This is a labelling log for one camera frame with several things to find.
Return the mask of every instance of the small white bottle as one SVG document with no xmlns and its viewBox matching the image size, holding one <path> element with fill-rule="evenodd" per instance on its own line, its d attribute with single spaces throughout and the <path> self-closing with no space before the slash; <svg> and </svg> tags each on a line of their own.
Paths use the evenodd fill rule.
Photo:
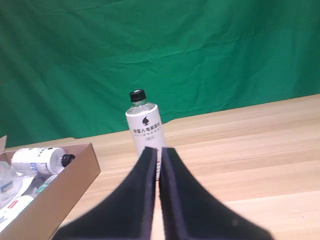
<svg viewBox="0 0 320 240">
<path fill-rule="evenodd" d="M 132 107 L 126 112 L 126 120 L 140 156 L 145 147 L 157 148 L 156 179 L 159 179 L 162 147 L 166 146 L 158 105 L 147 102 L 145 91 L 130 92 Z"/>
<path fill-rule="evenodd" d="M 22 174 L 59 174 L 73 159 L 61 147 L 21 148 L 11 159 L 13 169 Z"/>
</svg>

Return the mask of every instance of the cardboard box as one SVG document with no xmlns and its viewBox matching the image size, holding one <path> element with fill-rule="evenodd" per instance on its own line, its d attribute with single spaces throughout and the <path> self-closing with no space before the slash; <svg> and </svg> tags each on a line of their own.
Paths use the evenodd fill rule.
<svg viewBox="0 0 320 240">
<path fill-rule="evenodd" d="M 57 147 L 76 158 L 0 232 L 0 240 L 49 239 L 99 175 L 100 167 L 91 143 Z M 14 153 L 4 151 L 0 161 L 11 163 Z"/>
</svg>

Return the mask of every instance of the black bottle cap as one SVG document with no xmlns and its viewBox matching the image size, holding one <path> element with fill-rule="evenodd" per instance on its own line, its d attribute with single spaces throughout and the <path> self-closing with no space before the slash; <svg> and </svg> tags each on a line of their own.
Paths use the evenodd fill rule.
<svg viewBox="0 0 320 240">
<path fill-rule="evenodd" d="M 138 90 L 134 90 L 132 92 L 130 92 L 130 99 L 131 102 L 138 102 L 141 100 L 146 99 L 146 93 L 143 89 L 138 89 Z"/>
<path fill-rule="evenodd" d="M 65 155 L 63 155 L 63 156 L 62 156 L 62 159 L 61 159 L 61 164 L 62 164 L 62 166 L 65 168 L 65 167 L 68 166 L 68 165 L 71 163 L 71 161 L 72 161 L 73 159 L 75 159 L 75 158 L 76 158 L 76 156 L 73 155 L 73 154 L 65 154 Z"/>
</svg>

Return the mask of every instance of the wooden tabletop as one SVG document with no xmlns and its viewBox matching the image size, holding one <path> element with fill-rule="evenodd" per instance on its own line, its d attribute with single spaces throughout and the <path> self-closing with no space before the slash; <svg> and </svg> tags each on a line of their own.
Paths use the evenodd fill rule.
<svg viewBox="0 0 320 240">
<path fill-rule="evenodd" d="M 196 179 L 232 210 L 277 240 L 320 239 L 320 94 L 175 119 L 164 131 Z M 107 197 L 138 158 L 129 131 L 32 146 L 85 142 L 101 174 L 64 224 Z M 152 239 L 164 239 L 158 195 Z"/>
</svg>

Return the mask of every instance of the green cloth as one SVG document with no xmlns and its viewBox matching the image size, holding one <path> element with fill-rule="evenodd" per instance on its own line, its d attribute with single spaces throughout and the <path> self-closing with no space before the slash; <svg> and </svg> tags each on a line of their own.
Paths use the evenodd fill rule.
<svg viewBox="0 0 320 240">
<path fill-rule="evenodd" d="M 319 0 L 0 0 L 7 146 L 320 93 Z"/>
</svg>

